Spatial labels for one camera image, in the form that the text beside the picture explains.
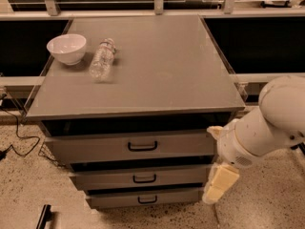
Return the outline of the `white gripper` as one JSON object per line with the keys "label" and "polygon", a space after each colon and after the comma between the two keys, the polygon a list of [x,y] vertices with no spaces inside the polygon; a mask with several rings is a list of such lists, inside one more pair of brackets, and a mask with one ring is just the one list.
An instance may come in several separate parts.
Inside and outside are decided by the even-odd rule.
{"label": "white gripper", "polygon": [[234,119],[223,128],[210,126],[207,129],[207,132],[217,140],[217,153],[225,163],[214,163],[210,170],[202,197],[206,204],[217,203],[237,182],[238,169],[250,168],[260,160],[259,156],[251,154],[239,142],[235,133],[237,122],[238,120]]}

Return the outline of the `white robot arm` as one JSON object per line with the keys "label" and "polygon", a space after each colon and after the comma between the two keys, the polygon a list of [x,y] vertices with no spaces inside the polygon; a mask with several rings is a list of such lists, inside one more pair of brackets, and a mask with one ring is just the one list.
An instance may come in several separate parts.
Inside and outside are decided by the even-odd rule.
{"label": "white robot arm", "polygon": [[217,203],[250,168],[265,155],[291,148],[305,140],[305,78],[285,75],[267,83],[258,105],[227,125],[211,126],[218,159],[212,165],[202,200]]}

